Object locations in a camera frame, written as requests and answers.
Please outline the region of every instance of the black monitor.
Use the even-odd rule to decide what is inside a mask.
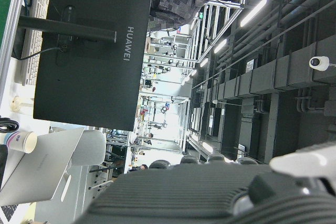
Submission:
[[[43,33],[42,50],[62,51],[40,56],[34,118],[133,131],[151,0],[50,1],[60,15],[50,3],[48,20],[116,31],[117,40]]]

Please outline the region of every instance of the security camera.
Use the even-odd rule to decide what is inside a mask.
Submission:
[[[336,67],[336,64],[329,63],[327,56],[315,56],[309,60],[309,66],[319,71],[326,71],[329,66]]]

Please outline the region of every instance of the ceiling light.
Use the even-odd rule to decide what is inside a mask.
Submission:
[[[212,153],[214,151],[214,149],[205,142],[202,143],[202,146],[210,153]]]
[[[219,45],[215,48],[214,53],[218,53],[219,50],[221,50],[222,47],[224,47],[224,45],[226,44],[227,39],[224,39],[221,43],[219,43]]]
[[[254,16],[257,15],[257,13],[263,8],[264,5],[266,5],[267,0],[262,0],[256,7],[253,8],[253,10],[247,14],[247,16],[240,22],[240,26],[245,26]]]
[[[200,64],[200,67],[204,67],[205,64],[208,63],[208,58],[206,58],[205,60],[202,61],[202,63]]]

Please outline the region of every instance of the silver laptop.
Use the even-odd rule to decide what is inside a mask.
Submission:
[[[42,135],[25,154],[0,191],[0,206],[50,200],[84,128]]]

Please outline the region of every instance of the paper cup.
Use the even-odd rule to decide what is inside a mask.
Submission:
[[[1,138],[3,138],[3,144],[7,145],[8,148],[25,153],[31,153],[37,143],[37,135],[32,131],[7,133],[4,137],[1,136]]]

